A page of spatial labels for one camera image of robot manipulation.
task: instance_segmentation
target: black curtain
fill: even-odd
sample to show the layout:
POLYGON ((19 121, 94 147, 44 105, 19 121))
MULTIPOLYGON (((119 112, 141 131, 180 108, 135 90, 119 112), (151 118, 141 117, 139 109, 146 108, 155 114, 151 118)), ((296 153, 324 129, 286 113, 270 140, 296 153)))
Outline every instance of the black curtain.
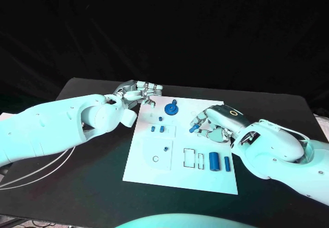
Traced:
POLYGON ((12 0, 0 18, 2 93, 55 100, 73 77, 136 79, 329 109, 327 2, 12 0))

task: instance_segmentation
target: white board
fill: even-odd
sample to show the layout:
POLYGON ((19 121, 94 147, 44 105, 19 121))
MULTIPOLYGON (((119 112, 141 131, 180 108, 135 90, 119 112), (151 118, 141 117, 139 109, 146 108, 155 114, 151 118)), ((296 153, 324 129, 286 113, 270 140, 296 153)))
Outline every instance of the white board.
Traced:
MULTIPOLYGON (((230 142, 219 143, 190 133, 195 116, 211 105, 221 105, 223 101, 167 96, 154 96, 152 99, 156 102, 155 108, 151 105, 141 106, 123 180, 237 195, 230 142), (169 116, 165 113, 165 106, 174 99, 178 101, 180 111, 177 115, 169 116), (185 149, 193 149, 195 153, 188 151, 185 154, 185 149), (220 153, 220 171, 210 170, 211 152, 220 153), (226 156, 230 157, 232 162, 230 172, 226 171, 226 156), (185 159, 188 166, 193 166, 193 160, 195 160, 194 168, 184 166, 185 159)), ((208 122, 203 128, 210 129, 208 122)))

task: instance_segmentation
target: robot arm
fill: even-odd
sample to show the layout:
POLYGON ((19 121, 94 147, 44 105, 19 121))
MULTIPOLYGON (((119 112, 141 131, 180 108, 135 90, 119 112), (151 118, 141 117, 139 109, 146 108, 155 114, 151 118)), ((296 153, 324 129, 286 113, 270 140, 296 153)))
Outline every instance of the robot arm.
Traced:
POLYGON ((232 151, 258 177, 282 181, 301 194, 329 205, 328 143, 311 140, 266 120, 252 124, 227 105, 206 109, 191 126, 191 131, 220 143, 233 138, 232 151), (213 131, 200 129, 207 119, 213 131), (304 139, 298 140, 289 132, 304 139))
POLYGON ((152 95, 162 86, 141 81, 123 83, 112 95, 89 95, 41 104, 0 121, 0 166, 19 159, 66 151, 122 122, 133 126, 138 102, 155 106, 152 95), (84 130, 83 123, 90 125, 84 130))

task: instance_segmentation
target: yellow ring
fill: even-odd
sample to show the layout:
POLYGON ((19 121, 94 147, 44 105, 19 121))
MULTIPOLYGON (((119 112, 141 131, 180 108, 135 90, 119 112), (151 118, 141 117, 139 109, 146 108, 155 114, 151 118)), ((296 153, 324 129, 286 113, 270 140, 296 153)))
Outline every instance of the yellow ring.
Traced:
POLYGON ((230 111, 230 113, 232 113, 233 115, 239 115, 239 113, 237 113, 236 111, 230 111))

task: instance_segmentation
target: table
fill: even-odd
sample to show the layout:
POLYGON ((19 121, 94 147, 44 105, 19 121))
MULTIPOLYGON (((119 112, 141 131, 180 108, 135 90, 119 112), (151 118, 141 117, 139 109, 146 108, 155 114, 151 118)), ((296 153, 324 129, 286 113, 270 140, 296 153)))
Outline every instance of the table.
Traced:
MULTIPOLYGON (((58 100, 109 94, 119 85, 120 82, 74 78, 58 100)), ((224 101, 252 121, 263 118, 327 142, 301 96, 169 85, 164 95, 224 101)), ((135 126, 131 129, 120 124, 112 133, 77 146, 51 176, 22 188, 0 191, 0 214, 96 228, 165 213, 210 215, 259 227, 329 227, 329 206, 276 180, 258 178, 236 155, 239 195, 123 181, 133 133, 135 126)), ((5 181, 27 175, 57 157, 58 154, 15 162, 5 181)), ((19 183, 44 176, 60 163, 19 183)))

